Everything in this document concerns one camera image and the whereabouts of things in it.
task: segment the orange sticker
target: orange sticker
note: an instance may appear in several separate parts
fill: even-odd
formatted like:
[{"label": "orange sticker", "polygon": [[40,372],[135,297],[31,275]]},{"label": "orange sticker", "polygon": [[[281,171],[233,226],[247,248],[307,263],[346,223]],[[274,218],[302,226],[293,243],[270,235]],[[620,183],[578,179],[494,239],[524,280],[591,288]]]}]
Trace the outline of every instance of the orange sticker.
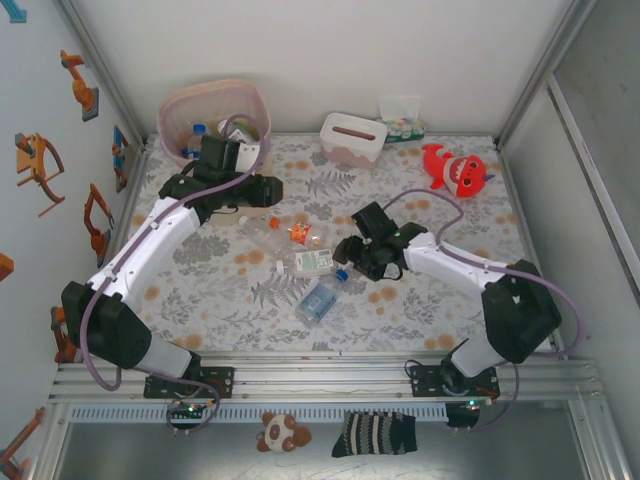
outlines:
[{"label": "orange sticker", "polygon": [[308,223],[296,223],[291,229],[291,240],[304,245],[307,241],[309,230],[311,230],[311,225]]}]

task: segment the black and white sock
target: black and white sock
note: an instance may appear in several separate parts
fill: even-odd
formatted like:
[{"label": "black and white sock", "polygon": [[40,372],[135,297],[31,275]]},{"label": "black and white sock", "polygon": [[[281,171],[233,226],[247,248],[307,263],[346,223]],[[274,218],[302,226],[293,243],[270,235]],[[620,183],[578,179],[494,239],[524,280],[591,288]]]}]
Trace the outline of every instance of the black and white sock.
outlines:
[{"label": "black and white sock", "polygon": [[331,456],[403,455],[417,449],[415,417],[402,413],[349,413]]}]

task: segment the white tissue box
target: white tissue box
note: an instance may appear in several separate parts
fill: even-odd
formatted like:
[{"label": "white tissue box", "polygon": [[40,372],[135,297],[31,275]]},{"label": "white tissue box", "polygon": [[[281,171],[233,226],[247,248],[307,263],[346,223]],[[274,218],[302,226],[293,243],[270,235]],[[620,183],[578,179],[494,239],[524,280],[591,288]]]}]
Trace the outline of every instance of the white tissue box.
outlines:
[{"label": "white tissue box", "polygon": [[386,138],[383,123],[331,113],[320,131],[322,156],[331,162],[372,169]]}]

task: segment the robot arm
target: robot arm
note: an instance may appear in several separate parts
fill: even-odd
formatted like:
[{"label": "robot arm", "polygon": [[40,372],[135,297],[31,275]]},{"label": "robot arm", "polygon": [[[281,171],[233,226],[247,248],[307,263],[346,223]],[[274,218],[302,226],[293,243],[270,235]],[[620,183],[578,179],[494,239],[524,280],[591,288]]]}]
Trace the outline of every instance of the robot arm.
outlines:
[{"label": "robot arm", "polygon": [[[398,228],[376,202],[352,216],[363,237],[340,242],[334,260],[354,268],[371,280],[384,277],[387,266],[427,273],[480,297],[486,333],[465,340],[442,363],[443,380],[453,389],[462,389],[466,380],[492,366],[508,361],[522,363],[560,325],[561,317],[549,291],[517,277],[516,271],[540,276],[526,260],[514,265],[493,262],[459,248],[442,244],[449,252],[469,263],[443,253],[433,233],[415,223]],[[480,264],[484,268],[471,266]],[[514,275],[489,270],[513,270]]]},{"label": "robot arm", "polygon": [[[110,278],[91,312],[88,323],[89,351],[123,369],[137,368],[173,378],[199,380],[200,357],[151,335],[135,314],[140,298],[173,251],[223,206],[269,207],[282,199],[282,182],[275,177],[253,175],[235,187],[188,201],[161,221],[168,207],[193,193],[223,185],[238,178],[242,165],[256,157],[255,146],[204,137],[201,156],[171,177],[159,192],[151,213],[127,245],[88,283],[71,282],[62,293],[71,342],[80,347],[82,317],[97,286]],[[148,228],[151,232],[143,237]],[[135,253],[128,258],[132,245]],[[114,267],[123,258],[119,273]]]}]

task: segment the red shark plush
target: red shark plush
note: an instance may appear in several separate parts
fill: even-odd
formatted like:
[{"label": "red shark plush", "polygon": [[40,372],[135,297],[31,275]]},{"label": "red shark plush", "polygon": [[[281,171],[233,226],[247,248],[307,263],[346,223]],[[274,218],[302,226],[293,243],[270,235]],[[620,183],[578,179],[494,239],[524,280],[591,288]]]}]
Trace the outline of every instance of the red shark plush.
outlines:
[{"label": "red shark plush", "polygon": [[453,153],[446,152],[438,155],[443,145],[430,144],[422,147],[424,150],[424,168],[433,178],[431,188],[437,190],[444,185],[455,196],[468,198],[484,188],[487,180],[495,175],[487,175],[487,169],[479,157],[453,158]]}]

